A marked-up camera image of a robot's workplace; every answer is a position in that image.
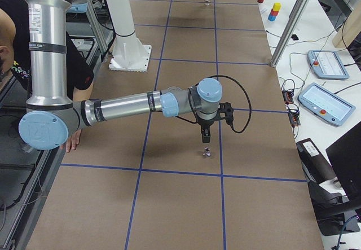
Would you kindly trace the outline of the person hand on table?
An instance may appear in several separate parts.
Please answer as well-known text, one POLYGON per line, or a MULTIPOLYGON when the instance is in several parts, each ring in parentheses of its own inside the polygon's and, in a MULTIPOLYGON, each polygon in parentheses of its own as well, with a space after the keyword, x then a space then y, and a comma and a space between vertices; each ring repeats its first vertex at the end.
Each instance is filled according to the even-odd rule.
POLYGON ((67 153, 76 150, 77 146, 80 143, 82 130, 79 129, 74 132, 62 145, 60 145, 60 149, 65 149, 67 153))

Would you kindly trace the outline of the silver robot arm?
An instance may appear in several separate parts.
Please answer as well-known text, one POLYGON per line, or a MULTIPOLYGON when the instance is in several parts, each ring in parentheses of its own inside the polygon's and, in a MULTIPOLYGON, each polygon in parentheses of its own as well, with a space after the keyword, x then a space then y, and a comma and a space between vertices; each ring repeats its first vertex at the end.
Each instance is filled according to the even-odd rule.
POLYGON ((71 62, 66 13, 86 10, 86 0, 25 0, 29 14, 32 94, 19 122, 22 140, 39 150, 64 144, 76 131, 120 117, 161 112, 166 117, 192 113, 202 141, 210 141, 210 126, 220 120, 222 85, 208 77, 182 90, 171 87, 108 100, 76 100, 68 89, 76 70, 71 62))

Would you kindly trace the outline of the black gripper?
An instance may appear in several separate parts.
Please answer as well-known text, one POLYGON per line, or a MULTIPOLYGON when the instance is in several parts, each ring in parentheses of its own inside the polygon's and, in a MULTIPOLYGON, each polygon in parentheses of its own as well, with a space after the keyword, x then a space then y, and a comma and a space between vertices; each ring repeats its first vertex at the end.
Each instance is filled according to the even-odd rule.
POLYGON ((210 126, 220 119, 217 113, 197 113, 197 123, 201 126, 201 139, 203 143, 210 143, 211 133, 210 126))

